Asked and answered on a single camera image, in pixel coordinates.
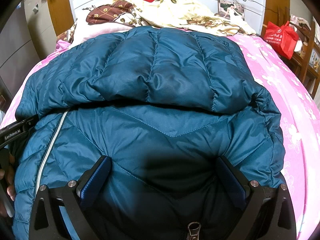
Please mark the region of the person's left hand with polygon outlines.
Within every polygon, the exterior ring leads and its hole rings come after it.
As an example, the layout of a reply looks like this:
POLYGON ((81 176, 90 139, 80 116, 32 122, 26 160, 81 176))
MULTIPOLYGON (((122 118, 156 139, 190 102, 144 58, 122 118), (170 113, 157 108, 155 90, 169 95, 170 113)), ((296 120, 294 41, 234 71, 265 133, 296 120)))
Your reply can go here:
POLYGON ((14 202, 16 198, 16 191, 14 185, 14 163, 15 158, 9 151, 6 150, 5 157, 1 157, 1 180, 5 181, 6 187, 4 187, 4 191, 10 197, 11 201, 14 202))

